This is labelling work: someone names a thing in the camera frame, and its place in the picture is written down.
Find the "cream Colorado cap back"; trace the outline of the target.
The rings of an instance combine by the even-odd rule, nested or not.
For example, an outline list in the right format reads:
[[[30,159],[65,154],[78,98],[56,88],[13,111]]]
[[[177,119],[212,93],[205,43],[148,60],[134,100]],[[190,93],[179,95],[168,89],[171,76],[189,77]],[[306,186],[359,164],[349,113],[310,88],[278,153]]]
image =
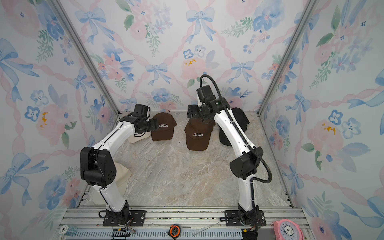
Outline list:
[[[141,141],[141,140],[144,140],[146,138],[149,138],[150,136],[151,136],[150,132],[145,132],[143,134],[134,133],[133,135],[128,137],[128,141],[129,141],[129,143],[134,144],[134,143],[136,143],[138,141]]]

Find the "cream colorado cap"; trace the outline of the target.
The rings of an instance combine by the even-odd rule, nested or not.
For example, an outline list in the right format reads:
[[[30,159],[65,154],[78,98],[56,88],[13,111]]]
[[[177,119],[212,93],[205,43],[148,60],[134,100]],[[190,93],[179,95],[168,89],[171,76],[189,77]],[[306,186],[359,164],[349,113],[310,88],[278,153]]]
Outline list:
[[[133,135],[128,137],[128,141],[129,141],[129,143],[134,144],[134,143],[136,143],[138,141],[141,141],[141,140],[144,140],[146,138],[149,138],[150,136],[151,136],[150,132],[145,132],[143,134],[134,133]]]
[[[101,186],[92,186],[91,198],[95,205],[106,205],[106,201],[103,197],[106,197],[107,201],[118,202],[124,198],[128,186],[128,180],[132,176],[132,172],[123,165],[114,162],[117,173],[112,186],[108,186],[107,189],[101,190]]]

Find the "brown Colorado cap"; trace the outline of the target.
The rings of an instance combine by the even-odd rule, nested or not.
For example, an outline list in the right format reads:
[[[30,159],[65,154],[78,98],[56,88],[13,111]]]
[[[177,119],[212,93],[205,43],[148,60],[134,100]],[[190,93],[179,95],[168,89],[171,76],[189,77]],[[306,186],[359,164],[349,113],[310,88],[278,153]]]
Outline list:
[[[159,128],[151,133],[153,141],[169,141],[173,138],[174,128],[177,123],[174,117],[168,113],[158,113],[153,119],[158,120]]]
[[[189,119],[185,127],[187,148],[191,151],[205,151],[215,124],[211,120],[204,122],[198,118]]]

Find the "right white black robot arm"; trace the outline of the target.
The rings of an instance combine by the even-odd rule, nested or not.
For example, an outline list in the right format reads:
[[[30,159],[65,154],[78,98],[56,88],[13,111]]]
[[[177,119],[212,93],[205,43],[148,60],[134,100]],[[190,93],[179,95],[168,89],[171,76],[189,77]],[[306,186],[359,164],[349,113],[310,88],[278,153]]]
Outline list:
[[[224,132],[236,156],[230,162],[230,169],[239,184],[238,221],[244,226],[262,226],[263,213],[255,199],[254,182],[268,184],[272,181],[271,169],[263,159],[263,149],[249,140],[225,99],[188,105],[187,116],[198,127],[215,123]]]

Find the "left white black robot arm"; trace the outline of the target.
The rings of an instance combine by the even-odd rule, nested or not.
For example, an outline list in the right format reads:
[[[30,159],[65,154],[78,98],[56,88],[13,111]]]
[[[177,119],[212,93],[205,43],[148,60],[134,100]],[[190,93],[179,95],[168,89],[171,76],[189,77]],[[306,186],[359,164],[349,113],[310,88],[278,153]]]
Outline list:
[[[113,155],[129,137],[139,137],[159,128],[158,121],[150,116],[149,106],[136,104],[134,111],[119,120],[104,139],[81,150],[81,178],[92,186],[106,203],[105,215],[100,215],[105,222],[126,226],[133,219],[127,200],[118,190],[118,171]]]

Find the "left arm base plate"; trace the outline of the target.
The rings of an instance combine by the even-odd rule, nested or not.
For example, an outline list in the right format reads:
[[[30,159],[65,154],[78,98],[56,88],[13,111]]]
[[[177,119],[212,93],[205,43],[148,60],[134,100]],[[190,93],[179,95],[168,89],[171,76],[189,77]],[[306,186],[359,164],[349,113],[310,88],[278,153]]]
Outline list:
[[[99,217],[104,219],[103,227],[143,227],[146,213],[145,210],[129,210],[122,216],[121,214],[107,211],[104,217],[99,212]]]

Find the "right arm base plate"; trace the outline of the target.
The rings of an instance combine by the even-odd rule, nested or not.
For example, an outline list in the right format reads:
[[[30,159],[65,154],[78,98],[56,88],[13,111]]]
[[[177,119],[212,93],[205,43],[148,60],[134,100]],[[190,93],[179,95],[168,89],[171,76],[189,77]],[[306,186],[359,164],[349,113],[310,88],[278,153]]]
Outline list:
[[[240,210],[226,210],[224,216],[220,218],[227,227],[265,227],[267,225],[264,212],[261,210],[243,212]]]

